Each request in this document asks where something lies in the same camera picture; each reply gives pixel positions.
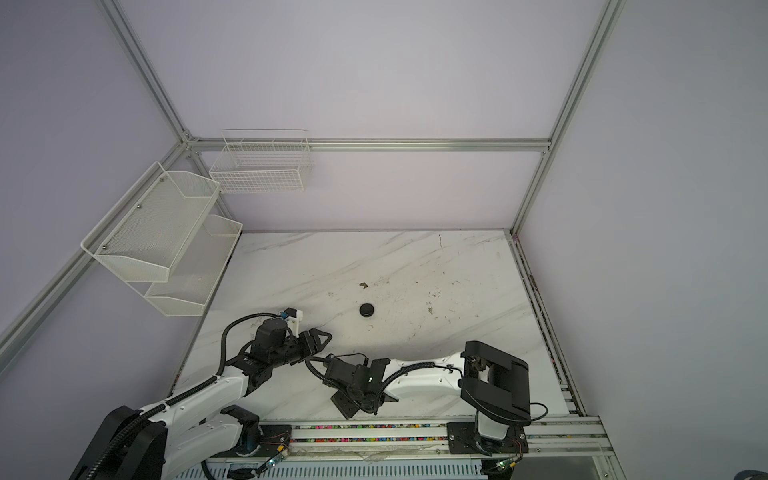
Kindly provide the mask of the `upper white mesh shelf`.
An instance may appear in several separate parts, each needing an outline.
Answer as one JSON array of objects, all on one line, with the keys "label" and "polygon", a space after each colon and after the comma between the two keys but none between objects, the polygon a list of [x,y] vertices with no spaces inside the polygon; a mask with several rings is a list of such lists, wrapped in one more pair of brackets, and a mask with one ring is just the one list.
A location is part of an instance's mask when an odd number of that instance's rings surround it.
[{"label": "upper white mesh shelf", "polygon": [[166,283],[220,195],[220,184],[156,162],[81,241],[125,283]]}]

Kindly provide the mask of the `aluminium frame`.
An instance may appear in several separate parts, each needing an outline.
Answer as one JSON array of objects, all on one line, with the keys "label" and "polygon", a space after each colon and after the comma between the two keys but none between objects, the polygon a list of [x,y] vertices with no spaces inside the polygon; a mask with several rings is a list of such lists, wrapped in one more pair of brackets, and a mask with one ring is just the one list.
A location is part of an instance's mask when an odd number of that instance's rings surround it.
[{"label": "aluminium frame", "polygon": [[[221,148],[223,143],[208,138],[195,138],[183,129],[183,122],[170,97],[150,65],[146,52],[140,46],[138,36],[129,25],[125,12],[117,1],[97,1],[95,3],[105,17],[118,44],[147,88],[150,98],[155,102],[163,118],[169,123],[176,143],[163,157],[161,165],[169,167],[178,159],[202,151]],[[522,205],[511,227],[514,235],[522,231],[532,205],[538,195],[544,179],[557,155],[565,133],[573,119],[578,105],[583,98],[605,44],[624,9],[623,1],[606,1],[599,20],[587,44],[574,80],[569,87],[553,131],[548,139],[525,138],[473,138],[473,139],[427,139],[427,138],[363,138],[363,139],[328,139],[319,138],[309,142],[314,152],[499,152],[499,151],[538,151],[542,154],[533,179],[526,190]],[[76,253],[63,268],[49,281],[39,294],[19,314],[14,322],[1,334],[1,375],[6,376],[33,338],[42,328],[47,317],[61,302],[66,293],[82,277],[92,260],[86,253]]]}]

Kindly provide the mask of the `black earbud charging case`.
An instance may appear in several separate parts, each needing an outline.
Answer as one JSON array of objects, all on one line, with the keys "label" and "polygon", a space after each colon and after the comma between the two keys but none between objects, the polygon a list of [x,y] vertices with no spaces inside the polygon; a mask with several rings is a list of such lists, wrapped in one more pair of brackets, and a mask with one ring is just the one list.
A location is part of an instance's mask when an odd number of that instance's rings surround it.
[{"label": "black earbud charging case", "polygon": [[375,313],[375,307],[371,303],[364,303],[359,307],[359,314],[364,318],[369,318]]}]

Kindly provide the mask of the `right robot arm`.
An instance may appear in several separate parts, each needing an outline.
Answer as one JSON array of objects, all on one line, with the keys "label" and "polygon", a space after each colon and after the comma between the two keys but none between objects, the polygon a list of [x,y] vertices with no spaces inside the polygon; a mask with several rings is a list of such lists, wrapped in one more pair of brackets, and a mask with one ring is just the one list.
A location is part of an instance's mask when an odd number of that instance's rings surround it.
[{"label": "right robot arm", "polygon": [[529,451],[524,428],[549,413],[546,405],[530,400],[529,365],[480,341],[431,360],[379,358],[352,364],[343,355],[329,354],[304,364],[335,390],[331,401],[347,420],[358,413],[377,415],[387,403],[422,394],[460,399],[474,409],[474,420],[447,424],[452,454],[522,456]]}]

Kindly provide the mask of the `lower white mesh shelf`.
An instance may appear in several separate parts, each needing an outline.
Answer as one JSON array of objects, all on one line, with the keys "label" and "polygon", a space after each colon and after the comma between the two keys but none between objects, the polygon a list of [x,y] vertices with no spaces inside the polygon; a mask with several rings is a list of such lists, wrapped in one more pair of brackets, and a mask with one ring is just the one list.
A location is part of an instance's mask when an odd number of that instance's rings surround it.
[{"label": "lower white mesh shelf", "polygon": [[202,316],[241,233],[241,223],[208,215],[170,279],[153,283],[145,300],[166,317]]}]

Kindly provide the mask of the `white mesh shelf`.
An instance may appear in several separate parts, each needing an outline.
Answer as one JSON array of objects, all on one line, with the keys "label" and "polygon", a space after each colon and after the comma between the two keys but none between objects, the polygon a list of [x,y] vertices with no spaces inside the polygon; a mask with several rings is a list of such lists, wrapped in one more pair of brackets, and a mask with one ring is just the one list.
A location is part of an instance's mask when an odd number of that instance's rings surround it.
[{"label": "white mesh shelf", "polygon": [[241,233],[241,223],[208,215],[170,279],[153,283],[145,300],[166,317],[202,316]]},{"label": "white mesh shelf", "polygon": [[220,184],[156,162],[81,241],[125,283],[166,283],[220,195]]}]

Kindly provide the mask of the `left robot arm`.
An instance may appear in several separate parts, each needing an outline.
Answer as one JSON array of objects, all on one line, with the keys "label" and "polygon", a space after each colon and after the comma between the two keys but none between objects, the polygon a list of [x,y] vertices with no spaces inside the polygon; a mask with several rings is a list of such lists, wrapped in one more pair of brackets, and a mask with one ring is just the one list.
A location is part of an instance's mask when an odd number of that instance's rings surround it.
[{"label": "left robot arm", "polygon": [[121,406],[99,426],[74,468],[74,479],[172,479],[205,467],[222,452],[249,456],[281,450],[281,438],[264,434],[258,414],[239,401],[283,366],[322,352],[333,336],[301,331],[300,311],[253,313],[222,331],[215,372],[202,382],[139,409]]}]

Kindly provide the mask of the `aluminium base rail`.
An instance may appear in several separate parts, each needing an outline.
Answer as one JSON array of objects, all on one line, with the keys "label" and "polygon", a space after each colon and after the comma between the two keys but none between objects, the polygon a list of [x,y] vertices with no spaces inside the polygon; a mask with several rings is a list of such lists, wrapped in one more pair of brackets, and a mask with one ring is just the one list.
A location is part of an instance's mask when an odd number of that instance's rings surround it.
[{"label": "aluminium base rail", "polygon": [[493,476],[511,472],[527,455],[583,455],[593,458],[607,478],[624,476],[607,433],[596,417],[563,417],[527,427],[502,425],[499,429],[504,434],[502,439],[481,436],[475,420],[288,425],[240,422],[230,415],[219,415],[177,439],[163,434],[160,445],[148,450],[145,459],[149,465],[139,468],[138,476],[171,479],[215,456],[237,461],[288,457],[374,462],[437,455],[479,458]]}]

